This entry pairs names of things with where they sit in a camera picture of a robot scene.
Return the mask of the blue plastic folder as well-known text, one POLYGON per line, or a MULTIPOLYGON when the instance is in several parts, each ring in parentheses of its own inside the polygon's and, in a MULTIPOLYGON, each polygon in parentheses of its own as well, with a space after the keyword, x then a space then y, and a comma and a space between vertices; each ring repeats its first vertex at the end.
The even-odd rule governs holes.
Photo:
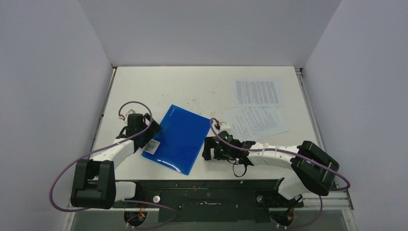
POLYGON ((189 175, 210 130, 210 120, 171 105, 160 122, 162 130, 144 148, 142 156, 178 173, 189 175))

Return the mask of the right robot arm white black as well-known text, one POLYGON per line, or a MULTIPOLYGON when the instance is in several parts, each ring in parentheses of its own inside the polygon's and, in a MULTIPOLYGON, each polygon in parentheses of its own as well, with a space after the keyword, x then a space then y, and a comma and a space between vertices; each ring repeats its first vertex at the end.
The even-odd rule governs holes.
POLYGON ((239 141, 226 131, 204 139, 204 160, 228 160, 248 166, 268 165, 290 169, 294 175, 279 181, 272 193, 273 203, 285 206, 291 199, 314 193, 327 196, 340 165, 311 141, 298 146, 273 146, 255 141, 239 141))

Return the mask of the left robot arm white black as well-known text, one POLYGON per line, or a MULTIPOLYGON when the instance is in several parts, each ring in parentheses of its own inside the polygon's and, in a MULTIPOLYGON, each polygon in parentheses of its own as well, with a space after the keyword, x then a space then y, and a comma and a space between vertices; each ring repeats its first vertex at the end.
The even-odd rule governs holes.
POLYGON ((144 148, 161 126, 149 114, 130 114, 113 146, 75 167, 70 202, 74 207, 109 209, 125 200, 131 207, 143 202, 143 193, 130 181, 117 181, 115 169, 138 149, 144 148))

